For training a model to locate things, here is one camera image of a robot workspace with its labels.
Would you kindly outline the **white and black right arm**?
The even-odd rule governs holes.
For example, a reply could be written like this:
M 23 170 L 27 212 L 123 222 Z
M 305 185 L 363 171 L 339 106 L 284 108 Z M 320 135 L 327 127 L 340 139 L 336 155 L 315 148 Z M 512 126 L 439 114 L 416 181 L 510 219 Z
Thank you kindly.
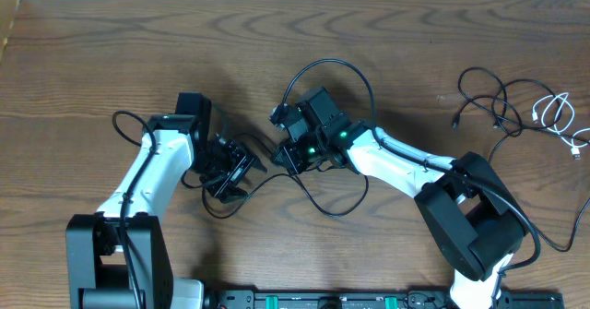
M 281 102 L 270 122 L 286 131 L 273 162 L 301 174 L 323 161 L 374 177 L 411 197 L 442 255 L 454 268 L 450 300 L 458 308 L 492 308 L 500 275 L 529 229 L 490 164 L 476 153 L 437 156 L 353 122 L 325 88 L 293 105 Z

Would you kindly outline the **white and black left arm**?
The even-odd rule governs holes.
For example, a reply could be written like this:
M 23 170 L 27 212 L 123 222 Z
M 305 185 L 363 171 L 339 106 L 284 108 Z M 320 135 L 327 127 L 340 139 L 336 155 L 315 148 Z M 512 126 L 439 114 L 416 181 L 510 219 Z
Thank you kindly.
M 244 145 L 210 140 L 205 115 L 154 115 L 143 124 L 137 157 L 113 194 L 65 230 L 73 308 L 204 308 L 198 279 L 174 277 L 161 230 L 183 176 L 199 174 L 221 200 L 247 194 L 238 184 L 258 159 Z

